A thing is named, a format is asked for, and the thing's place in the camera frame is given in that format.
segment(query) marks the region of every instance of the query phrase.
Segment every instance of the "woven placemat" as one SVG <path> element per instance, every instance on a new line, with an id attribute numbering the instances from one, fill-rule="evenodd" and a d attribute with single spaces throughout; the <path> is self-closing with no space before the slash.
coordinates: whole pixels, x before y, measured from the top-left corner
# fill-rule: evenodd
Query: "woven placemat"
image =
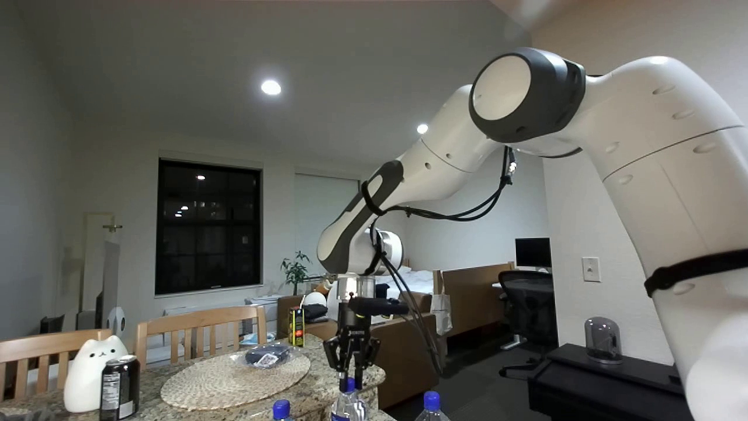
<path id="1" fill-rule="evenodd" d="M 160 400 L 184 408 L 248 405 L 295 386 L 309 366 L 311 359 L 302 352 L 290 352 L 268 370 L 248 364 L 243 352 L 216 356 L 172 373 L 160 388 Z"/>

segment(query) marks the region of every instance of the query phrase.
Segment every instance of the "potted plant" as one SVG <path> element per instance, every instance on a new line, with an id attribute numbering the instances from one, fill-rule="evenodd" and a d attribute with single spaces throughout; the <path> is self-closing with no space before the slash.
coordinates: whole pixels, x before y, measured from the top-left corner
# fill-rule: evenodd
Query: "potted plant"
<path id="1" fill-rule="evenodd" d="M 281 264 L 284 270 L 284 282 L 291 282 L 295 294 L 298 294 L 298 282 L 309 281 L 309 267 L 306 267 L 306 264 L 311 264 L 309 255 L 297 249 L 295 257 L 284 257 Z"/>

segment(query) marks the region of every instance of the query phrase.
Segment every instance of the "dark window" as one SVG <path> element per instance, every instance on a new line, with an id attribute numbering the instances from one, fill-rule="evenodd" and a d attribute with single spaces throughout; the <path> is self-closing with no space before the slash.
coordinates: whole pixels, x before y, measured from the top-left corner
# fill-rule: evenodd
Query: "dark window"
<path id="1" fill-rule="evenodd" d="M 261 173 L 159 160 L 157 294 L 260 282 Z"/>

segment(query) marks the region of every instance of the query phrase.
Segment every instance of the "recessed light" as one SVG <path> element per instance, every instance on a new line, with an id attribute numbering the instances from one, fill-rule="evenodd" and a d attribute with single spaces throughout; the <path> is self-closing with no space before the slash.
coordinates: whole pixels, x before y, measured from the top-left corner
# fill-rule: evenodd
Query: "recessed light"
<path id="1" fill-rule="evenodd" d="M 267 94 L 267 96 L 281 96 L 283 86 L 278 80 L 263 80 L 260 83 L 260 91 Z"/>

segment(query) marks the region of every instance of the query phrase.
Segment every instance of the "robotic arm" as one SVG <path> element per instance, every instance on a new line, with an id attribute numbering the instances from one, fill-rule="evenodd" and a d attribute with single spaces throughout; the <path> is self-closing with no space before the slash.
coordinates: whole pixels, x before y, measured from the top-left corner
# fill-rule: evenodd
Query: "robotic arm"
<path id="1" fill-rule="evenodd" d="M 687 65 L 651 56 L 591 76 L 540 49 L 493 59 L 413 149 L 380 166 L 330 225 L 317 257 L 372 267 L 362 228 L 387 205 L 454 192 L 499 145 L 584 149 L 649 275 L 645 288 L 693 419 L 748 414 L 748 130 Z"/>

